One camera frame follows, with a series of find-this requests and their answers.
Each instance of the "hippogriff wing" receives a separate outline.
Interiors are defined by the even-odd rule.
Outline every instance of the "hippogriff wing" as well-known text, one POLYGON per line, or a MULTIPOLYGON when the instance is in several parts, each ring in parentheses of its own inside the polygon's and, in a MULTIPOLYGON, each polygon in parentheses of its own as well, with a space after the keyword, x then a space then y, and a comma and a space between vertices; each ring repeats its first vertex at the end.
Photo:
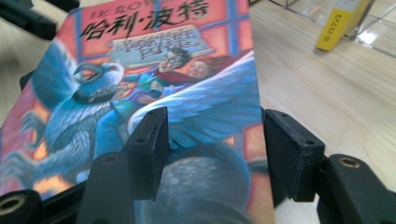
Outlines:
POLYGON ((151 109, 167 106, 172 149, 210 144, 262 122, 258 94, 250 52, 214 77, 136 111, 129 132, 151 109))
POLYGON ((77 63, 66 48, 53 40, 30 80, 35 95, 46 108, 52 110, 77 89, 72 78, 76 68, 77 63))

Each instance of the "cartoon boy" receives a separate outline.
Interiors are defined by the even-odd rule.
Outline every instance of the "cartoon boy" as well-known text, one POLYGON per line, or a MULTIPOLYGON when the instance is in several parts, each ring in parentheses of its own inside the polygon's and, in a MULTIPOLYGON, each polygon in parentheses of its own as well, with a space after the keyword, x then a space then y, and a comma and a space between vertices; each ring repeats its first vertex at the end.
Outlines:
POLYGON ((171 94, 170 90, 173 87, 194 81, 193 77, 174 71, 190 59, 191 56, 186 50, 171 49, 163 56, 158 67, 123 78, 124 82, 135 83, 134 90, 127 96, 111 102, 112 109, 99 119, 93 155, 95 158, 107 152, 122 150, 119 127, 126 124, 136 110, 148 104, 145 99, 158 100, 162 95, 171 94))

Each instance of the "light wood surface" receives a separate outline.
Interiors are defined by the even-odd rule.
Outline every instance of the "light wood surface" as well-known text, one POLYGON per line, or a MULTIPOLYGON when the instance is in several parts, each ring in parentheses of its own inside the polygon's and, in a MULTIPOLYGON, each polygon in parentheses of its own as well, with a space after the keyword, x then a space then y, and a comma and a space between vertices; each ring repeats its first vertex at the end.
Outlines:
MULTIPOLYGON (((82 1, 84 6, 97 1, 82 1)), ((37 1, 61 22, 64 13, 37 1)), ((326 144, 326 155, 366 161, 396 190, 396 60, 358 43, 314 49, 321 26, 271 2, 250 10, 261 104, 290 114, 326 144)), ((19 79, 35 69, 48 42, 0 21, 0 124, 20 95, 19 79)), ((318 223, 314 203, 284 202, 277 223, 318 223)))

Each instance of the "harry potter book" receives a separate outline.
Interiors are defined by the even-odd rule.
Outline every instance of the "harry potter book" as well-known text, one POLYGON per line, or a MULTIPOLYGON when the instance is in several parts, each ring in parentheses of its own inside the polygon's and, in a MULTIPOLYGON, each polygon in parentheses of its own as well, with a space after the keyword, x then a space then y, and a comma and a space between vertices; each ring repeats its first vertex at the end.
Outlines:
POLYGON ((170 152, 136 223, 271 223, 246 0, 120 0, 68 15, 1 129, 0 194, 89 177, 166 106, 170 152))

